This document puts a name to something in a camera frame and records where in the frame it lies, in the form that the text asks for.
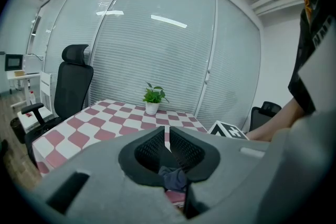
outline desk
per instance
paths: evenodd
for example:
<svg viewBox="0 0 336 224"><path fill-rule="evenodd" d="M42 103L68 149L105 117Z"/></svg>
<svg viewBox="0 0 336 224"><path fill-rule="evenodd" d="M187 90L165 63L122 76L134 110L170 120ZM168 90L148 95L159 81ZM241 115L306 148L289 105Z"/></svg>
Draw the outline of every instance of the desk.
<svg viewBox="0 0 336 224"><path fill-rule="evenodd" d="M23 85L24 85L24 90L25 90L25 101L18 102L16 104L12 104L10 107L14 108L16 106L22 105L26 103L27 105L30 105L30 99L29 99L29 88L28 88L28 79L31 78L37 78L40 76L40 73L35 73L35 74L26 74L23 76L16 77L14 74L14 71L7 71L7 79L9 81L11 80L23 80Z"/></svg>
<svg viewBox="0 0 336 224"><path fill-rule="evenodd" d="M190 113L158 110L156 115L148 115L143 106L104 100L68 118L34 141L35 160L41 175L45 176L89 145L158 126L165 126L168 149L169 126L206 133Z"/></svg>

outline white wall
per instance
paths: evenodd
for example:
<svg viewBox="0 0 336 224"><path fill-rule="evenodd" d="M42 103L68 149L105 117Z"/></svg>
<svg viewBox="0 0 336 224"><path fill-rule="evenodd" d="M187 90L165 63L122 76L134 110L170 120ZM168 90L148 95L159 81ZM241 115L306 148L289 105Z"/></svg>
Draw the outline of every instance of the white wall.
<svg viewBox="0 0 336 224"><path fill-rule="evenodd" d="M40 6L39 0L8 0L0 16L0 51L26 53L32 20ZM9 90L4 67L5 55L0 55L0 93Z"/></svg>
<svg viewBox="0 0 336 224"><path fill-rule="evenodd" d="M284 107L292 95L288 90L300 36L302 6L291 7L265 16L264 42L261 46L260 73L252 107L270 101ZM250 115L243 131L250 127Z"/></svg>

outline window blinds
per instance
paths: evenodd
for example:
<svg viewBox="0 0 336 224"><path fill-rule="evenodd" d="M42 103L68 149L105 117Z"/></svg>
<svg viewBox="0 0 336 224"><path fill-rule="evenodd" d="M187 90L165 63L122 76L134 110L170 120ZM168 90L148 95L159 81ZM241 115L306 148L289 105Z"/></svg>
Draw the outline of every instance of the window blinds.
<svg viewBox="0 0 336 224"><path fill-rule="evenodd" d="M50 0L39 12L41 20L37 26L32 53L45 56L52 28L66 0Z"/></svg>
<svg viewBox="0 0 336 224"><path fill-rule="evenodd" d="M144 105L146 81L164 88L160 108L194 113L211 52L215 0L116 0L96 39L90 103Z"/></svg>
<svg viewBox="0 0 336 224"><path fill-rule="evenodd" d="M67 0L51 32L45 63L45 72L53 75L52 98L55 96L57 73L62 63L62 51L71 44L91 45L102 14L112 0Z"/></svg>
<svg viewBox="0 0 336 224"><path fill-rule="evenodd" d="M228 0L218 0L218 31L210 78L197 119L206 129L216 120L242 128L257 87L260 32Z"/></svg>

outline checkered tablecloth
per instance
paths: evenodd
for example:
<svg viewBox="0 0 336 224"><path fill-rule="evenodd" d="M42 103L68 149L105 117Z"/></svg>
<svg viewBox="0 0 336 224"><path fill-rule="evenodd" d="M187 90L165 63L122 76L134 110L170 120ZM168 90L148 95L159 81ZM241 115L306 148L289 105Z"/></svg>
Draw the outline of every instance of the checkered tablecloth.
<svg viewBox="0 0 336 224"><path fill-rule="evenodd" d="M158 110L156 115L149 115L143 106L104 100L68 118L33 143L38 169L45 176L89 145L158 126L165 126L168 149L169 126L206 133L190 113Z"/></svg>

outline ceiling light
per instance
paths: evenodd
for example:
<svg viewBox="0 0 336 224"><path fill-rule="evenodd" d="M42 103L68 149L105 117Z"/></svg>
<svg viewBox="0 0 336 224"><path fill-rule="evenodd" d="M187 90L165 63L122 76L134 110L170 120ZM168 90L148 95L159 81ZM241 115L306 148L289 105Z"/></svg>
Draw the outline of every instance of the ceiling light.
<svg viewBox="0 0 336 224"><path fill-rule="evenodd" d="M105 12L96 12L97 15L104 15ZM120 11L120 10L110 10L108 12L106 12L106 15L124 15L124 12Z"/></svg>
<svg viewBox="0 0 336 224"><path fill-rule="evenodd" d="M154 20L160 20L162 22L166 22L166 23L169 23L169 24L172 24L172 25L177 25L177 26L180 26L182 28L186 28L187 27L187 25L182 24L180 22L177 22L175 20L170 20L170 19L167 19L167 18L164 18L164 17L160 17L160 16L156 16L156 15L151 15L151 17Z"/></svg>

